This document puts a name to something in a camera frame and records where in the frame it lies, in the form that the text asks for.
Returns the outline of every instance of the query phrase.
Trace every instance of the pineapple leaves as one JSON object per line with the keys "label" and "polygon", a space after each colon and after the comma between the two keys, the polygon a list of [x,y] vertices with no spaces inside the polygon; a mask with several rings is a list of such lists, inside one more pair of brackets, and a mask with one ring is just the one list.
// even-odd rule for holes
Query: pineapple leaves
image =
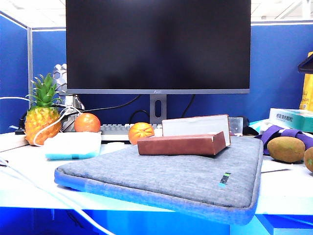
{"label": "pineapple leaves", "polygon": [[60,98],[53,98],[58,92],[56,91],[57,84],[52,84],[53,78],[51,77],[51,73],[48,73],[46,77],[39,74],[39,78],[34,77],[34,80],[31,82],[34,86],[34,94],[29,94],[27,96],[35,98],[37,106],[49,107],[52,106],[53,102],[56,100],[62,101]]}

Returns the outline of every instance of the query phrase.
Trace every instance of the white desk surface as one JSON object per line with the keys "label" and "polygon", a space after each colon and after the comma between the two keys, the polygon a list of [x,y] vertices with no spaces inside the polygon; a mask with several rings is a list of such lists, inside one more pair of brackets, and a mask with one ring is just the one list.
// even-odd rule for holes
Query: white desk surface
{"label": "white desk surface", "polygon": [[[103,144],[101,152],[107,153],[119,147]],[[61,191],[82,209],[170,212],[58,186],[54,183],[54,169],[69,161],[48,161],[42,147],[19,147],[0,152],[0,157],[37,184]],[[262,171],[285,168],[290,170],[262,173],[256,214],[313,214],[313,173],[304,164],[282,164],[272,161],[271,157],[264,157]],[[8,167],[0,167],[0,182],[0,207],[68,209],[58,199],[22,181]]]}

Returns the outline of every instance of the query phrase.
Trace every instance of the black monitor screen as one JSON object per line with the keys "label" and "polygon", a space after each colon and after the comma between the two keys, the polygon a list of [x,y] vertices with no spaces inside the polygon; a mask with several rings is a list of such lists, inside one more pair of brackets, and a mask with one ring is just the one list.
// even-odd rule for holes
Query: black monitor screen
{"label": "black monitor screen", "polygon": [[247,93],[248,0],[67,0],[75,93]]}

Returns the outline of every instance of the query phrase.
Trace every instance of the kiwi fruit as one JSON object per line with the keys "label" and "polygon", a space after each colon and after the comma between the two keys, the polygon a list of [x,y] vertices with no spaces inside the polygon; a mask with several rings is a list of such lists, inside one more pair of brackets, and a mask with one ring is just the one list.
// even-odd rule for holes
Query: kiwi fruit
{"label": "kiwi fruit", "polygon": [[294,163],[303,160],[305,145],[295,137],[280,136],[268,142],[268,151],[275,160]]}
{"label": "kiwi fruit", "polygon": [[311,172],[313,172],[313,147],[308,148],[304,152],[304,164]]}

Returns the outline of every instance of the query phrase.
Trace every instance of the white box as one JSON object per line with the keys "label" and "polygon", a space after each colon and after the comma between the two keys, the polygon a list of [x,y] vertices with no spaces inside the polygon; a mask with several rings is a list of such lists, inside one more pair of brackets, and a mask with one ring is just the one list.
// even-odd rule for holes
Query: white box
{"label": "white box", "polygon": [[166,119],[162,121],[163,136],[183,136],[224,133],[226,146],[230,145],[228,115],[211,115]]}

